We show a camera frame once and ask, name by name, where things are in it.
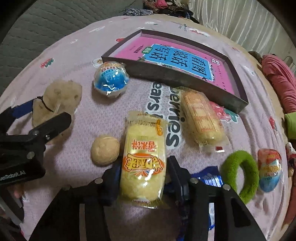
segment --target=green ring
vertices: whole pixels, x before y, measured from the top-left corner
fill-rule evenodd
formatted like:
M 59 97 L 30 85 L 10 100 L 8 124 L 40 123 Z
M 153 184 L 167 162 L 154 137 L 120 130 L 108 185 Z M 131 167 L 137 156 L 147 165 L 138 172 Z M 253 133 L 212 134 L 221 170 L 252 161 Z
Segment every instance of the green ring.
M 230 154 L 221 166 L 221 177 L 223 183 L 229 184 L 237 192 L 237 170 L 241 166 L 244 171 L 244 186 L 239 197 L 247 204 L 255 195 L 259 185 L 259 172 L 257 163 L 246 151 L 236 151 Z

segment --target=black string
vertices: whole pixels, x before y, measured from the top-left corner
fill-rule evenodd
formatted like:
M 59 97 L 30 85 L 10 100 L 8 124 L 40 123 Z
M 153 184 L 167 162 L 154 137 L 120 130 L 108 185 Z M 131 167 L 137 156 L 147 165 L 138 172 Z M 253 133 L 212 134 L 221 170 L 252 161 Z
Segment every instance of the black string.
M 45 107 L 46 109 L 48 109 L 49 111 L 53 112 L 53 111 L 52 111 L 51 109 L 49 109 L 49 108 L 46 106 L 46 104 L 44 103 L 44 101 L 43 101 L 43 96 L 37 96 L 36 99 L 41 100 L 41 101 L 42 101 L 42 104 L 44 104 L 44 107 Z

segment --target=screw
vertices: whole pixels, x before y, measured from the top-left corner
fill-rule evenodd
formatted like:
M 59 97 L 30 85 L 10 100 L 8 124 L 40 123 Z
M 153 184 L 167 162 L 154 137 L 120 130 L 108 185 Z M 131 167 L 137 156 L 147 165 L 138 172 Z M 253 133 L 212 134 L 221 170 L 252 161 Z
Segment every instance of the screw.
M 231 189 L 231 186 L 228 184 L 224 184 L 223 189 L 225 189 L 226 191 L 229 191 Z
M 101 178 L 97 178 L 97 179 L 94 181 L 95 184 L 101 184 L 102 182 L 103 182 L 103 179 L 101 179 Z
M 34 156 L 35 156 L 35 152 L 30 151 L 30 152 L 27 154 L 27 159 L 31 160 L 31 159 L 33 159 Z
M 66 186 L 62 187 L 62 189 L 63 189 L 64 191 L 68 191 L 70 188 L 71 188 L 70 185 L 66 185 Z
M 37 136 L 39 134 L 39 131 L 33 131 L 33 135 Z
M 193 177 L 193 178 L 190 178 L 190 182 L 192 182 L 192 183 L 198 183 L 198 179 L 197 178 L 195 178 L 195 177 Z

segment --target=pink clothing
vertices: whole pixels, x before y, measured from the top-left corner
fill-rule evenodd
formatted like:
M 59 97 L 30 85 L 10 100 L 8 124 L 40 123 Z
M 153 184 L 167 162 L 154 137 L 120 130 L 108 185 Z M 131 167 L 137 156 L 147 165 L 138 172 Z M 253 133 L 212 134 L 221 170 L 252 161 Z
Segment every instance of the pink clothing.
M 286 113 L 296 111 L 296 79 L 289 67 L 274 55 L 262 59 L 263 73 L 272 83 Z
M 166 8 L 166 7 L 168 7 L 165 0 L 157 0 L 155 5 L 156 5 L 157 8 Z

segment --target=yellow snack package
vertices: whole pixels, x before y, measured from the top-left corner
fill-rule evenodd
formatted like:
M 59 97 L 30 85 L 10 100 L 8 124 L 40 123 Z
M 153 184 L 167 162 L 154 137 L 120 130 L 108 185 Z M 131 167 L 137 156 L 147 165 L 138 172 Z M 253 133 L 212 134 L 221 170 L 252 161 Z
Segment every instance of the yellow snack package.
M 128 113 L 120 194 L 136 205 L 157 208 L 166 172 L 167 121 L 138 111 Z
M 204 93 L 181 88 L 180 100 L 189 127 L 199 146 L 215 147 L 227 140 L 224 128 Z

